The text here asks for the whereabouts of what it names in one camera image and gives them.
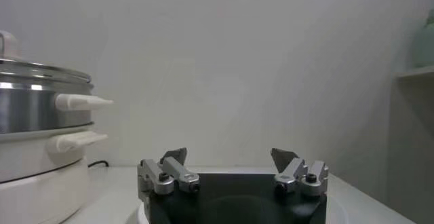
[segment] white pot handle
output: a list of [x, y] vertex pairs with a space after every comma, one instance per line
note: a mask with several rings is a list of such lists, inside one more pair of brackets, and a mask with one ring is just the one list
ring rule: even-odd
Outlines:
[[96, 134], [93, 131], [83, 131], [72, 134], [53, 136], [47, 143], [50, 153], [65, 153], [76, 150], [107, 138], [106, 134]]
[[0, 31], [0, 57], [20, 57], [18, 55], [18, 40], [7, 31]]
[[56, 97], [56, 108], [61, 111], [90, 111], [111, 104], [113, 104], [112, 100], [97, 96], [59, 94]]

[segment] metal gripper jaw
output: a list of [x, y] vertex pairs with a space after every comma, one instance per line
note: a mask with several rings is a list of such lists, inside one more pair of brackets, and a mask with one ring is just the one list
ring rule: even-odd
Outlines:
[[271, 149], [271, 156], [279, 172], [274, 177], [278, 194], [286, 195], [297, 189], [307, 196], [327, 192], [328, 167], [324, 162], [315, 161], [309, 168], [294, 152], [281, 149]]
[[155, 192], [168, 195], [174, 191], [174, 181], [187, 193], [196, 193], [200, 189], [199, 175], [184, 167], [186, 148], [168, 151], [160, 159], [142, 160], [137, 166], [139, 198], [142, 194]]

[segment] shelf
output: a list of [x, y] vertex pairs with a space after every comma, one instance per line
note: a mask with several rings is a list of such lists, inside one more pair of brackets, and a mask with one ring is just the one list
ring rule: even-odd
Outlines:
[[397, 74], [397, 78], [434, 77], [434, 66], [411, 69]]

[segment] white table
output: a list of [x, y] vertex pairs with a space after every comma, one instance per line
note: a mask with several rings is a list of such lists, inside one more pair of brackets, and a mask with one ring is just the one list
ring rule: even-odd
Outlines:
[[[189, 168], [195, 172], [275, 173], [274, 168]], [[124, 224], [135, 217], [140, 204], [137, 198], [135, 167], [90, 169], [91, 188], [86, 205], [65, 224]], [[339, 178], [330, 175], [328, 186], [330, 224], [414, 224], [385, 205]]]

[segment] lid handle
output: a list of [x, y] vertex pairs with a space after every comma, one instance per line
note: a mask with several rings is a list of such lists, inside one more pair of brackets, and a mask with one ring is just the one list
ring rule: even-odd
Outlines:
[[20, 57], [18, 55], [18, 40], [7, 31], [0, 31], [0, 57]]

